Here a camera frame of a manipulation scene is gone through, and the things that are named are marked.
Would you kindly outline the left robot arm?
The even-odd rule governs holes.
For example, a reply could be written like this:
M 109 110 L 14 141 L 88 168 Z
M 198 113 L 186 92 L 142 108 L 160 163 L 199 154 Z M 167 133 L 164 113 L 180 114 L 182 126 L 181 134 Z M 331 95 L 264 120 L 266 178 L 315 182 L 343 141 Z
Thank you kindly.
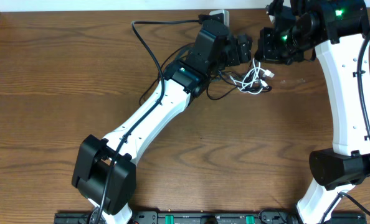
M 158 68 L 154 93 L 136 112 L 102 139 L 93 135 L 81 143 L 72 185 L 92 202 L 89 223 L 127 223 L 128 206 L 136 189 L 136 166 L 161 130 L 207 89 L 226 67 L 251 60 L 252 39 L 234 35 L 226 23 L 201 23 L 195 42 L 165 68 Z

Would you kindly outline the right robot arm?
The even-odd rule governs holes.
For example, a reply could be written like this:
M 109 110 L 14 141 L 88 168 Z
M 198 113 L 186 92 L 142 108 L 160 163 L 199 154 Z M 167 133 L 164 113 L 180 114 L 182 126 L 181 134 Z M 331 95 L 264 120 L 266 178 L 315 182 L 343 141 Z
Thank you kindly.
M 370 20 L 366 3 L 274 0 L 271 27 L 260 31 L 255 58 L 290 65 L 311 50 L 325 76 L 333 117 L 333 143 L 311 152 L 313 179 L 296 204 L 292 223 L 335 221 L 342 198 L 370 177 Z

